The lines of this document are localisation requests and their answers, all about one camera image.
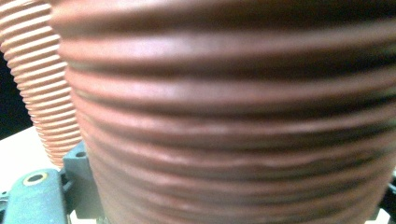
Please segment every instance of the white surface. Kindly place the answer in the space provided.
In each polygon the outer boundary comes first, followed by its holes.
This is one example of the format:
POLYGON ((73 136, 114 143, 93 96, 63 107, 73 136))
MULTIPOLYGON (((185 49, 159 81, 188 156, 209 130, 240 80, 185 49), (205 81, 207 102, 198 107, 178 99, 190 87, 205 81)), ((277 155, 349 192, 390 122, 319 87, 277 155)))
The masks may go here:
MULTIPOLYGON (((21 176, 38 169, 56 168, 47 157, 35 128, 26 129, 0 141, 0 192, 9 190, 21 176)), ((93 220, 77 220, 73 224, 92 224, 93 220)), ((389 215, 380 210, 377 220, 365 224, 388 224, 389 215)))

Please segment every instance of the ribbed tube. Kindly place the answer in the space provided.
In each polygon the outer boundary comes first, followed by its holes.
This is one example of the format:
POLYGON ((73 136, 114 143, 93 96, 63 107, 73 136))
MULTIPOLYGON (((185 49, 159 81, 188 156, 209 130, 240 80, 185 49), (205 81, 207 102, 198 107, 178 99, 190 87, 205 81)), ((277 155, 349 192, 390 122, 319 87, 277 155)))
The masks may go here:
POLYGON ((362 224, 382 198, 396 1, 52 2, 112 224, 362 224))
POLYGON ((0 4, 1 51, 50 160, 61 167, 63 155, 81 136, 64 80, 66 63, 56 52, 60 37, 49 19, 50 5, 43 1, 0 4))

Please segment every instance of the screw hole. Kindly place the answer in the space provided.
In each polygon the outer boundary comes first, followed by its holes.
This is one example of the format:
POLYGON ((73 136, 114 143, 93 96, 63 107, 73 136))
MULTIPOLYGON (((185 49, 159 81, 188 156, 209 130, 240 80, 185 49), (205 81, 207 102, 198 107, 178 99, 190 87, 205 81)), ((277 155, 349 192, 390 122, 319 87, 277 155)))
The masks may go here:
POLYGON ((25 186, 32 186, 36 185, 40 182, 42 182, 44 179, 46 179, 48 176, 47 173, 41 173, 41 174, 35 174, 35 175, 29 175, 23 180, 23 184, 25 186))
POLYGON ((85 152, 79 152, 76 154, 76 157, 85 157, 87 154, 85 152))
POLYGON ((29 179, 27 179, 27 182, 35 182, 43 177, 44 177, 43 175, 34 175, 29 177, 29 179))

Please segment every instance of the black background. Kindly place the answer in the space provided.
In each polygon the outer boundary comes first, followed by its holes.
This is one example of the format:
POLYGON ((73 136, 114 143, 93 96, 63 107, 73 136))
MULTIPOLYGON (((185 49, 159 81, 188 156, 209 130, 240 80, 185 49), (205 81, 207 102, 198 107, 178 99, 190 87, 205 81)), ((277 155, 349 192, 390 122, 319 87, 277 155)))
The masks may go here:
POLYGON ((32 126, 25 105, 0 54, 0 140, 32 126))

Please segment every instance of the brown corrugated hose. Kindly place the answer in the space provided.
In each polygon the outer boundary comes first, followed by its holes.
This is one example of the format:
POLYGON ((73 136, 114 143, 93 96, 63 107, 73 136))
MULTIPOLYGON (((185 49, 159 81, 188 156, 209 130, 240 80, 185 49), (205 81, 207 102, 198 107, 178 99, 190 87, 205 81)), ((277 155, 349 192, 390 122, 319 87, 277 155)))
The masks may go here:
POLYGON ((51 3, 112 224, 362 224, 383 196, 396 1, 51 3))
POLYGON ((62 167, 81 136, 64 80, 66 63, 56 52, 60 37, 49 19, 50 5, 43 1, 0 3, 1 50, 50 160, 62 167))

